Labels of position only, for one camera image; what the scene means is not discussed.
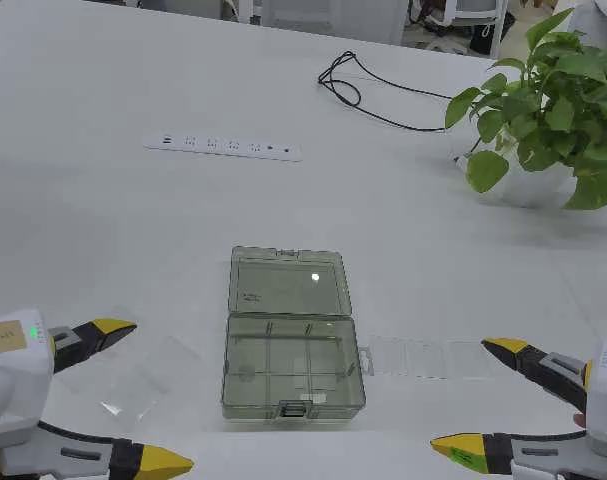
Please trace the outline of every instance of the power outlet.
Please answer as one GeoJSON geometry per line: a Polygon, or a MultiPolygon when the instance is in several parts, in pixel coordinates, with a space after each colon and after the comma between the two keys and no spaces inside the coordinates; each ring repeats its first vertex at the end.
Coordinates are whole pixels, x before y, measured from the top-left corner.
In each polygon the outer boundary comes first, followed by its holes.
{"type": "Polygon", "coordinates": [[[295,145],[239,138],[222,138],[214,135],[163,133],[150,137],[144,145],[146,148],[158,150],[267,158],[287,162],[301,161],[301,149],[295,145]]]}

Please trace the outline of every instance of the plant pot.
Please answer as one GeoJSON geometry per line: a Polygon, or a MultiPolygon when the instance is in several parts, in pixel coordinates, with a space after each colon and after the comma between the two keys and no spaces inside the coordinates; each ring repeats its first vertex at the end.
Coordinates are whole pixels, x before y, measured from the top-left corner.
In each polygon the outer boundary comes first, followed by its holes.
{"type": "MultiPolygon", "coordinates": [[[[518,142],[509,133],[502,131],[506,147],[496,152],[509,163],[505,176],[487,193],[487,198],[499,199],[509,205],[524,208],[560,208],[572,196],[572,189],[564,188],[570,183],[572,170],[556,163],[541,172],[523,170],[517,154],[518,142]]],[[[495,150],[494,144],[480,144],[477,150],[495,150]]],[[[456,160],[457,166],[467,170],[468,155],[456,160]]]]}

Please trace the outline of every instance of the potted plant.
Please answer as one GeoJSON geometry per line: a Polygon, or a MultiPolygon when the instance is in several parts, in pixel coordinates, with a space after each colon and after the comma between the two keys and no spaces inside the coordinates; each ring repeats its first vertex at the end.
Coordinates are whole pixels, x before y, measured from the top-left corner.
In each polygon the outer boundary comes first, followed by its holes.
{"type": "Polygon", "coordinates": [[[466,155],[466,177],[477,192],[490,190],[509,170],[524,177],[523,185],[528,177],[554,173],[549,185],[538,182],[547,192],[533,192],[549,194],[560,186],[560,172],[576,177],[565,208],[607,205],[607,49],[581,45],[576,33],[552,32],[571,11],[527,31],[525,62],[506,58],[492,65],[516,68],[517,81],[499,73],[450,101],[446,128],[466,114],[477,118],[480,139],[466,155]],[[477,148],[481,142],[484,147],[477,148]]]}

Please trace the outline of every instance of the white table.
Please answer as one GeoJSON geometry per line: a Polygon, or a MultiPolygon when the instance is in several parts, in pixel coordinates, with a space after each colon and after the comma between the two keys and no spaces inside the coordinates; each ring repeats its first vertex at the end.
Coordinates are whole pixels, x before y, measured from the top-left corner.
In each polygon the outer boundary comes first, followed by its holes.
{"type": "MultiPolygon", "coordinates": [[[[173,335],[198,362],[131,434],[197,458],[189,478],[472,479],[428,440],[573,430],[569,407],[512,376],[368,377],[368,406],[343,428],[222,420],[234,245],[341,252],[362,344],[516,336],[587,357],[607,334],[607,209],[480,202],[450,162],[473,142],[470,127],[404,132],[315,85],[346,49],[449,94],[487,75],[483,59],[69,0],[1,2],[0,314],[38,306],[51,326],[73,325],[121,306],[143,323],[110,369],[78,367],[85,396],[53,383],[46,421],[129,434],[97,398],[173,335]],[[254,95],[237,89],[241,77],[254,95]],[[304,160],[142,147],[166,128],[296,142],[304,160]]],[[[442,102],[363,89],[391,117],[442,121],[442,102]]]]}

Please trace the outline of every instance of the black power cord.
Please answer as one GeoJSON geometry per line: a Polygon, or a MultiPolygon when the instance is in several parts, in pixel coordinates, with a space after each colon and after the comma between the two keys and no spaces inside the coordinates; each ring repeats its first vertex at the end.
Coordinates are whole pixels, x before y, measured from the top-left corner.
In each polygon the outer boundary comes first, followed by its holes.
{"type": "Polygon", "coordinates": [[[381,120],[385,123],[388,123],[390,125],[394,125],[395,127],[399,127],[399,128],[404,128],[406,130],[411,130],[413,132],[442,132],[445,130],[445,128],[440,127],[440,128],[420,128],[420,127],[413,127],[411,125],[405,125],[403,123],[398,123],[395,122],[394,120],[390,120],[389,118],[385,118],[382,117],[381,115],[378,115],[376,113],[372,113],[369,112],[367,110],[365,110],[364,108],[361,108],[361,92],[359,91],[358,88],[356,88],[353,84],[351,84],[350,82],[346,82],[345,80],[337,80],[333,77],[334,74],[334,70],[336,70],[338,67],[340,67],[341,65],[343,65],[344,63],[349,62],[350,60],[354,60],[356,62],[356,64],[361,67],[361,69],[367,73],[368,75],[370,75],[373,78],[376,78],[377,80],[379,80],[380,82],[383,82],[387,85],[390,85],[392,87],[395,88],[400,88],[401,90],[405,90],[407,92],[413,92],[413,93],[420,93],[422,95],[430,95],[432,97],[438,97],[438,98],[444,98],[446,100],[450,100],[452,97],[448,97],[447,95],[441,95],[440,93],[434,93],[434,92],[428,92],[426,90],[419,90],[416,88],[410,88],[410,87],[406,87],[404,85],[399,85],[398,83],[394,83],[394,82],[390,82],[389,80],[385,80],[384,78],[379,77],[378,75],[372,73],[371,71],[369,71],[365,65],[363,65],[358,58],[356,58],[356,54],[350,51],[347,52],[343,52],[341,55],[339,55],[333,62],[332,64],[323,72],[319,75],[318,77],[318,83],[319,85],[323,85],[325,88],[327,88],[330,92],[332,92],[334,95],[336,95],[336,98],[338,98],[341,102],[343,102],[344,104],[354,108],[355,110],[358,110],[361,113],[364,113],[366,115],[369,115],[370,117],[374,117],[377,120],[381,120]],[[344,95],[342,95],[341,93],[336,91],[335,85],[340,84],[340,85],[345,85],[346,87],[352,89],[352,91],[356,94],[356,101],[352,102],[350,101],[348,98],[346,98],[344,95]]]}

